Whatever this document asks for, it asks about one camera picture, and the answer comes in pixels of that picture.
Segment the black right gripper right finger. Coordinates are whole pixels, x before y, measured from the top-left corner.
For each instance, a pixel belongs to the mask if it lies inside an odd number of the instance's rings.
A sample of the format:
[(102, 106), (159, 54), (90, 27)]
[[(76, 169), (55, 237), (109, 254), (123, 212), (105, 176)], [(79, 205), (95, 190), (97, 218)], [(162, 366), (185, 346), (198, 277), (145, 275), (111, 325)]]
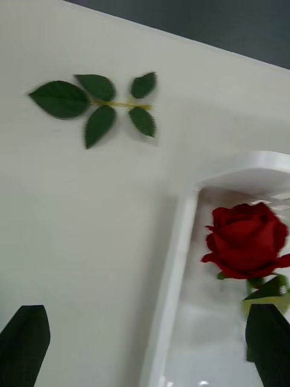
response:
[(251, 306), (245, 338), (263, 386), (290, 386), (289, 330), (289, 322), (275, 305)]

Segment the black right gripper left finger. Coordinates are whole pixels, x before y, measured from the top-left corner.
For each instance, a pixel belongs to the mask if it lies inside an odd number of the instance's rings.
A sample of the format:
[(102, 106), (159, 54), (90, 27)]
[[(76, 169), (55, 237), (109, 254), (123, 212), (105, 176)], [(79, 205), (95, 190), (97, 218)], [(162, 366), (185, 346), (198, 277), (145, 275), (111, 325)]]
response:
[(34, 386), (50, 345), (43, 305), (21, 306), (0, 335), (0, 386)]

